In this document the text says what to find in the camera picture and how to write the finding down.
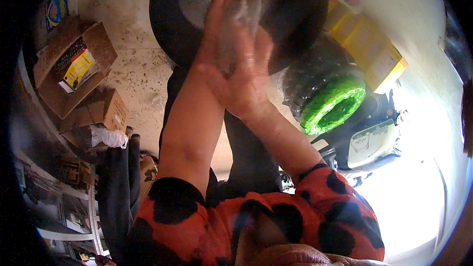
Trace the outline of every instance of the brown cardboard box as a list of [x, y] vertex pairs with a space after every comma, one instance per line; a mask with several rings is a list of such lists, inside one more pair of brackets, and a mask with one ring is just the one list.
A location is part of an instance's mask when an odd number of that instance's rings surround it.
[[[82, 37], [97, 62], [99, 72], [75, 92], [68, 94], [58, 84], [58, 80], [52, 77], [51, 68], [79, 37]], [[117, 54], [102, 23], [80, 21], [79, 17], [71, 18], [58, 27], [58, 33], [51, 39], [34, 66], [33, 74], [38, 94], [60, 119], [64, 119], [108, 76], [116, 57]]]
[[90, 125], [103, 124], [111, 131], [126, 131], [129, 112], [116, 90], [95, 93], [83, 104], [62, 121], [59, 130], [75, 146], [83, 147], [81, 135], [90, 132]]

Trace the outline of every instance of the yellow label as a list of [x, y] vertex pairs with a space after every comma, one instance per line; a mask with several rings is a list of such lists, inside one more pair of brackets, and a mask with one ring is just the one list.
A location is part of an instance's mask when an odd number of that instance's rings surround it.
[[96, 62], [94, 58], [90, 54], [89, 50], [85, 49], [72, 62], [63, 79], [68, 83], [68, 85], [76, 89], [86, 72], [95, 66]]

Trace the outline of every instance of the red and black patterned shirt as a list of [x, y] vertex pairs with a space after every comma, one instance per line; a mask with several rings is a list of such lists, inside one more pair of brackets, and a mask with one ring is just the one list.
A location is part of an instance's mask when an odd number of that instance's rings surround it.
[[176, 178], [154, 182], [128, 235], [131, 265], [232, 265], [245, 219], [266, 214], [291, 243], [356, 259], [384, 259], [377, 219], [346, 179], [318, 164], [299, 176], [294, 195], [248, 193], [206, 207]]

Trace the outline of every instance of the tiled floor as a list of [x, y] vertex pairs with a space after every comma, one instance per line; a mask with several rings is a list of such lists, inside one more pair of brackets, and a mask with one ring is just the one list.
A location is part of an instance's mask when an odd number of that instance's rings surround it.
[[[151, 30], [149, 1], [78, 0], [78, 12], [82, 18], [103, 22], [118, 54], [105, 85], [116, 88], [127, 104], [129, 124], [141, 135], [142, 149], [157, 153], [166, 85], [172, 71]], [[288, 107], [281, 105], [282, 97], [276, 91], [278, 77], [272, 77], [268, 94], [281, 113], [297, 126]], [[226, 179], [231, 164], [230, 145], [223, 127], [212, 168], [219, 179]]]

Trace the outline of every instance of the plastic bag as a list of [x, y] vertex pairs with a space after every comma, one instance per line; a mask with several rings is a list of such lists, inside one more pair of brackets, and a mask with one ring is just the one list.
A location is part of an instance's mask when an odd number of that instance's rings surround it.
[[98, 128], [96, 126], [89, 126], [92, 133], [92, 147], [97, 146], [100, 142], [103, 142], [109, 147], [121, 147], [126, 148], [128, 142], [128, 136], [121, 130], [110, 131], [106, 128]]

